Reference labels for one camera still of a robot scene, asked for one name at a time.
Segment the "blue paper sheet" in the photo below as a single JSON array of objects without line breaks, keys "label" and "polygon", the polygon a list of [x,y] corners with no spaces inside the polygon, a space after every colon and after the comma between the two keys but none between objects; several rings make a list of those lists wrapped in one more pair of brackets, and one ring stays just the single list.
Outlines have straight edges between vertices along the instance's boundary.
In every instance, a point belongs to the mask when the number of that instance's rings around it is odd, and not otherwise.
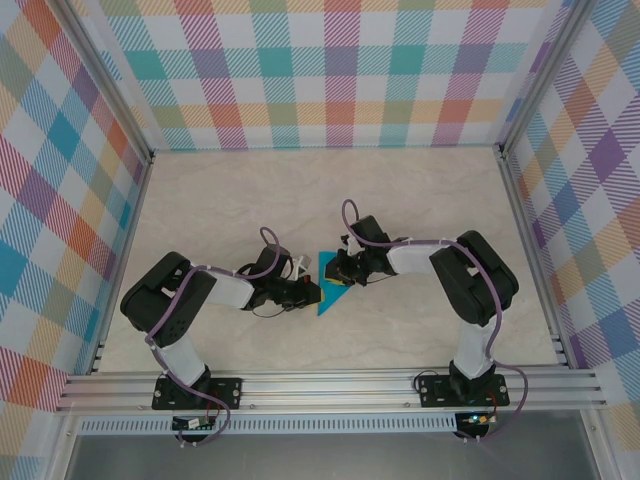
[{"label": "blue paper sheet", "polygon": [[349,286],[336,284],[325,278],[326,267],[335,258],[335,252],[320,251],[318,254],[318,283],[323,293],[323,299],[317,305],[318,317],[326,313],[349,289]]}]

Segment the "small black circuit board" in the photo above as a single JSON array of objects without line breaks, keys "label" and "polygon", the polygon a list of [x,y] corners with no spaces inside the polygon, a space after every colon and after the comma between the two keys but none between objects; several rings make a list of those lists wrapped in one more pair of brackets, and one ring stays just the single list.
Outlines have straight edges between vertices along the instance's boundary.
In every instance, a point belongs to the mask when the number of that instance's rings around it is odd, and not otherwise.
[{"label": "small black circuit board", "polygon": [[210,431],[214,426],[215,421],[204,416],[172,418],[172,429],[176,431]]}]

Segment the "aluminium mounting rail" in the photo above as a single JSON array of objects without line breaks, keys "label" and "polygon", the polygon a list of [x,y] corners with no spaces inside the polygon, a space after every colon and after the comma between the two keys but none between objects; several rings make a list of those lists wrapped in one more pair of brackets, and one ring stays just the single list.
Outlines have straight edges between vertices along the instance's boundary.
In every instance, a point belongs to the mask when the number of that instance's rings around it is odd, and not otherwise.
[{"label": "aluminium mounting rail", "polygon": [[[500,369],[510,398],[504,409],[519,402],[526,410],[601,409],[604,391],[591,370],[526,367],[526,376]],[[242,379],[240,413],[411,413],[433,388],[417,380],[411,369],[220,372]],[[116,414],[151,412],[157,372],[99,372],[71,376],[58,402],[59,413]]]}]

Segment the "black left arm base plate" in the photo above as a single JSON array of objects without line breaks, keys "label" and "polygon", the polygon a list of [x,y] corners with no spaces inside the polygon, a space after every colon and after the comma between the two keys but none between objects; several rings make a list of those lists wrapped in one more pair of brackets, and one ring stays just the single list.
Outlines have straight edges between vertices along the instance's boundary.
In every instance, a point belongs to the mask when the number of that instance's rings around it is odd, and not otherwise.
[{"label": "black left arm base plate", "polygon": [[[239,408],[242,394],[241,378],[204,377],[193,389],[215,397],[228,405],[231,410]],[[152,395],[153,410],[205,410],[208,400],[189,393],[167,377],[157,379]]]}]

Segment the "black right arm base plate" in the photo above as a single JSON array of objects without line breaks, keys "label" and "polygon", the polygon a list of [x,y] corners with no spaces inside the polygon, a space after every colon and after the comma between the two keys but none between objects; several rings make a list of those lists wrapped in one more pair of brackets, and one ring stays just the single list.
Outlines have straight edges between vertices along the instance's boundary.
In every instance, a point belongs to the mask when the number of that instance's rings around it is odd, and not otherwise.
[{"label": "black right arm base plate", "polygon": [[493,375],[470,396],[462,399],[450,384],[449,375],[425,374],[413,379],[422,408],[505,407],[510,397],[503,375]]}]

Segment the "aluminium side rail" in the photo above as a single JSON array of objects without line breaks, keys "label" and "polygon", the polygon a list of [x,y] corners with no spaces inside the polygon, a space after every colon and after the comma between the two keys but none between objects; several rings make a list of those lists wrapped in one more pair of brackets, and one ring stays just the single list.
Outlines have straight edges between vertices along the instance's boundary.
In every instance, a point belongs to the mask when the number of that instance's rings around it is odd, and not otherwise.
[{"label": "aluminium side rail", "polygon": [[559,320],[556,306],[552,300],[550,287],[544,276],[541,258],[536,249],[536,238],[533,230],[528,224],[524,203],[520,197],[507,155],[503,152],[500,145],[494,145],[493,151],[499,173],[506,189],[509,204],[515,218],[521,243],[524,247],[529,270],[537,291],[538,300],[547,323],[551,342],[556,353],[557,363],[563,368],[573,368],[574,365],[571,348],[565,346],[563,327]]},{"label": "aluminium side rail", "polygon": [[108,332],[115,315],[119,292],[124,280],[126,266],[129,260],[131,248],[135,238],[136,228],[144,205],[156,157],[156,151],[151,151],[145,159],[145,166],[142,170],[139,193],[136,198],[132,213],[130,215],[128,229],[124,238],[123,249],[116,262],[113,284],[107,299],[105,311],[100,317],[100,320],[96,326],[95,335],[90,343],[89,356],[87,357],[82,368],[83,375],[91,375],[98,368],[97,364],[99,363],[99,360],[101,358],[99,351],[104,348]]}]

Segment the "aluminium frame post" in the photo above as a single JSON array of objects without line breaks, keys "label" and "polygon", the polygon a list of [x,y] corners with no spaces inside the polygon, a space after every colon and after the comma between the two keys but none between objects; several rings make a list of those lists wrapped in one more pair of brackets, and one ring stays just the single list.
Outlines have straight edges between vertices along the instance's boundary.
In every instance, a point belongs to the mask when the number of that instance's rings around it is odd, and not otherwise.
[{"label": "aluminium frame post", "polygon": [[98,89],[105,95],[115,116],[123,125],[124,132],[133,141],[146,163],[151,164],[154,160],[154,151],[144,137],[142,129],[119,91],[116,81],[109,72],[100,51],[94,45],[70,0],[51,0],[51,3],[59,9],[60,16],[68,23],[66,29],[73,37],[74,45],[88,65],[88,71],[96,80]]},{"label": "aluminium frame post", "polygon": [[527,94],[515,112],[513,120],[509,123],[504,136],[494,145],[494,153],[499,163],[505,163],[509,159],[511,151],[525,133],[535,110],[550,88],[597,3],[598,0],[575,0],[571,5],[564,22],[558,29],[558,34],[539,62],[539,70],[530,82]]}]

